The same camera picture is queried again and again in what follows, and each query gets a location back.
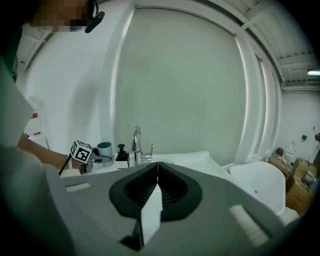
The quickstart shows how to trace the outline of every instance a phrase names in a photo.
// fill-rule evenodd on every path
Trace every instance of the hand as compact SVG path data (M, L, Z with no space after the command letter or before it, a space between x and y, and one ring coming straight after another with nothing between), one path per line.
M77 161L75 159L72 159L71 162L72 162L72 169L80 170L82 168L82 166L84 165L83 162Z

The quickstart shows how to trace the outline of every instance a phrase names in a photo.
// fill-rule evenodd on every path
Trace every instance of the human arm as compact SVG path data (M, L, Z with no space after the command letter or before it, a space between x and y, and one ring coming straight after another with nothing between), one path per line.
M43 146L40 146L34 141L28 139L24 134L22 134L20 137L18 148L22 151L27 151L35 155L43 164L50 164L55 166L57 170L60 170L62 168L68 158L66 154L57 153ZM82 162L72 159L73 169L80 169L82 165Z

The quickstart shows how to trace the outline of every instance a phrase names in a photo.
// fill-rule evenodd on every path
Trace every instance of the ceiling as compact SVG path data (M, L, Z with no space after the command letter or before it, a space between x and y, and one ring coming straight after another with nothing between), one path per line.
M284 88L308 87L307 90L320 91L320 76L306 76L308 69L320 69L315 51L299 24L277 0L195 1L223 8L240 22L241 29L254 34L268 52L279 77L283 77ZM50 35L50 30L23 26L17 55L25 69Z
M320 68L315 51L295 18L278 1L224 2L245 18L242 27L250 29L275 57L284 87L320 87L320 76L306 76L308 69Z

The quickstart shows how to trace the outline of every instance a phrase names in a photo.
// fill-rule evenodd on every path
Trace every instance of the soap dispenser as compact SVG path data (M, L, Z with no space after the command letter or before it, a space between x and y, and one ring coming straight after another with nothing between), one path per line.
M129 168L129 153L124 151L124 147L125 147L124 144L118 145L119 152L118 152L118 155L116 156L116 159L115 159L115 162L116 162L118 169Z

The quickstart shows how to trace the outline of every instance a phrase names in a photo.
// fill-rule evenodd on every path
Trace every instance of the faucet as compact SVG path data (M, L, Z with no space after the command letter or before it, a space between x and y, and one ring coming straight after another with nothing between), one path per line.
M141 129L140 126L137 125L133 130L133 141L132 141L132 151L134 152L135 165L141 165L143 162L147 160L152 160L152 152L154 150L154 145L151 145L151 153L143 154L141 149Z

